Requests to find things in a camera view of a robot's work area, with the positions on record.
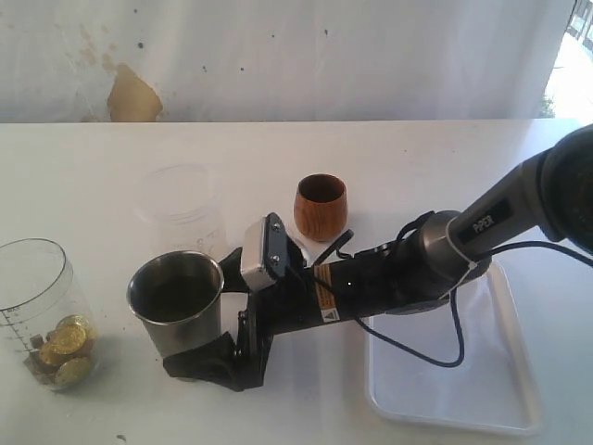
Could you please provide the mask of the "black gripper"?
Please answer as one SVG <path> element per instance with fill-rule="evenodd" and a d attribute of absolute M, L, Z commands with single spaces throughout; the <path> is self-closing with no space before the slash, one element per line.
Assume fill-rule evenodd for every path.
<path fill-rule="evenodd" d="M 222 293 L 251 292 L 241 274 L 242 252 L 242 248 L 235 248 L 219 263 Z M 166 357 L 163 367 L 171 377 L 201 380 L 235 392 L 259 388 L 273 338 L 309 329 L 319 320 L 305 257 L 300 245 L 290 240 L 284 277 L 248 296 L 246 308 L 238 315 L 237 341 L 226 332 L 201 347 Z"/>

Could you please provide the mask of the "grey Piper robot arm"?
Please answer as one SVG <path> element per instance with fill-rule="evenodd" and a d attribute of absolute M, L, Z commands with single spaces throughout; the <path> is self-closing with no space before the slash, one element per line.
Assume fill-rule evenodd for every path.
<path fill-rule="evenodd" d="M 394 240 L 352 255 L 341 253 L 348 241 L 341 235 L 307 265 L 279 216 L 269 214 L 221 262 L 224 290 L 248 296 L 237 335 L 171 354 L 164 369 L 234 391 L 260 387 L 275 336 L 454 305 L 459 286 L 483 275 L 493 256 L 520 248 L 519 235 L 533 227 L 544 233 L 542 248 L 592 262 L 590 126 L 519 164 L 466 210 L 428 211 Z"/>

